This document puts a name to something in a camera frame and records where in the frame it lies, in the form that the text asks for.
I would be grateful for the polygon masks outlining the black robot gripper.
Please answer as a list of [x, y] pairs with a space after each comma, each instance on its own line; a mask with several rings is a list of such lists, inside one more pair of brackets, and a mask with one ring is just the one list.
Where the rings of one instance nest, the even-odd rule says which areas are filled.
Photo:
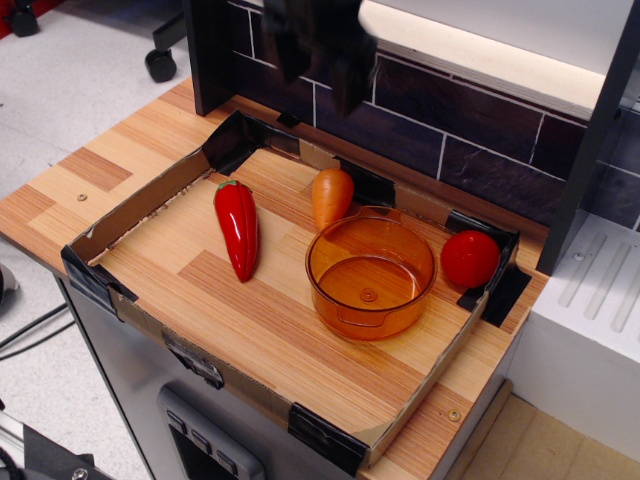
[[290, 83], [311, 67], [312, 54], [338, 59], [330, 69], [336, 112], [349, 116], [369, 95], [377, 40], [360, 23], [359, 1], [265, 1], [267, 56]]

